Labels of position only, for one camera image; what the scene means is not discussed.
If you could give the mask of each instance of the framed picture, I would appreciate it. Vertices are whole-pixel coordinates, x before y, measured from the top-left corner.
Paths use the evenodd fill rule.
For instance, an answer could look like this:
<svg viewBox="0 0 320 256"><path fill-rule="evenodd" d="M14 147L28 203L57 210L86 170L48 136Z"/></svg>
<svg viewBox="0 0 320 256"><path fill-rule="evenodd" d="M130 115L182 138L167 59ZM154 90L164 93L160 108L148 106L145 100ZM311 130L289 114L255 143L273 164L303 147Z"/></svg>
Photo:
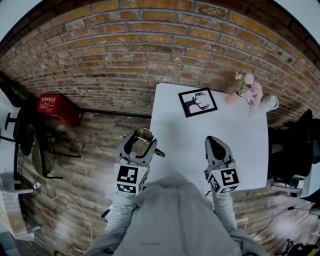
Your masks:
<svg viewBox="0 0 320 256"><path fill-rule="evenodd" d="M209 88L181 92L179 98L187 118L218 109Z"/></svg>

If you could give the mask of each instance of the flower vase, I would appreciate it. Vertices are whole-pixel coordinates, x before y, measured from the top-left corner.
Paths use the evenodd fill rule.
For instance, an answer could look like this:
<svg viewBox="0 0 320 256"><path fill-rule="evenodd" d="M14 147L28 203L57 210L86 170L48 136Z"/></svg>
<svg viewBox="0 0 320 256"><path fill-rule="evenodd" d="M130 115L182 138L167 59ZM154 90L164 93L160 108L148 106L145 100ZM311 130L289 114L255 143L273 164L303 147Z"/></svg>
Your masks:
<svg viewBox="0 0 320 256"><path fill-rule="evenodd" d="M233 92L231 94L229 94L226 98L225 98L225 103L227 103L228 105L233 105L235 104L238 100L240 99L240 96L237 94L237 92Z"/></svg>

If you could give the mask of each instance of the red box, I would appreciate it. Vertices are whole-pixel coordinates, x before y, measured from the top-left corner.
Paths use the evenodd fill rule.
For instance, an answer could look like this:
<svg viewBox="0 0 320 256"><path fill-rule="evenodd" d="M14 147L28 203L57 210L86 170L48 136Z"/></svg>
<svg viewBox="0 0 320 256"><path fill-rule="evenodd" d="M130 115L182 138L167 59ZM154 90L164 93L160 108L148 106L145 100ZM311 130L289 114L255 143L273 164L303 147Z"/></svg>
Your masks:
<svg viewBox="0 0 320 256"><path fill-rule="evenodd" d="M72 126L80 126L83 116L82 109L63 94L42 94L36 111Z"/></svg>

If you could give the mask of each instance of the floor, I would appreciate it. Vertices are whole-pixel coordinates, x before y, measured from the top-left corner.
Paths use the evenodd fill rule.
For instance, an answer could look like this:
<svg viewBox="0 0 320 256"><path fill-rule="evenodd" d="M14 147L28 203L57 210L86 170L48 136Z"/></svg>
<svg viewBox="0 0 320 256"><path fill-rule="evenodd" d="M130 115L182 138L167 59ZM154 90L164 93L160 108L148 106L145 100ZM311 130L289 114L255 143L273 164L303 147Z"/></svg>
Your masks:
<svg viewBox="0 0 320 256"><path fill-rule="evenodd" d="M31 155L19 158L18 172L23 176L26 187L40 182L53 198L60 193L69 194L88 216L93 238L103 232L106 223L101 218L111 205L113 198L113 165L121 135L132 130L149 128L150 120L86 113L80 127L70 127L55 121L50 124L65 135L54 142L56 152L81 154L81 158L57 156L52 176L63 179L46 179L38 175L32 165ZM254 236L273 217L290 206L309 209L312 205L285 193L266 188L237 191L232 193L234 211L238 226ZM35 218L41 226L35 232L34 242L16 241L22 256L68 256L69 249L85 251L90 245L89 224L78 207L64 195L57 200L46 197L43 188L40 193L23 195L21 201L27 215ZM265 248L268 255L280 252L286 239L296 243L314 244L320 233L319 220L307 210L284 211L271 225L255 239Z"/></svg>

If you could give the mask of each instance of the person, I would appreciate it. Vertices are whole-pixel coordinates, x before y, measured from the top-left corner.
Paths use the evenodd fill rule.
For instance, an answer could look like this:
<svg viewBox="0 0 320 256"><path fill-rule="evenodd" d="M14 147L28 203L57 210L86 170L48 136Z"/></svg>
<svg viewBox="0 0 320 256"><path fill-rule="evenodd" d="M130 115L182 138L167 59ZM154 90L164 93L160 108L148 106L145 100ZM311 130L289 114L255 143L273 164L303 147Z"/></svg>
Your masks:
<svg viewBox="0 0 320 256"><path fill-rule="evenodd" d="M137 196L118 192L105 233L86 256L266 256L237 228L230 195L212 202L178 174Z"/></svg>

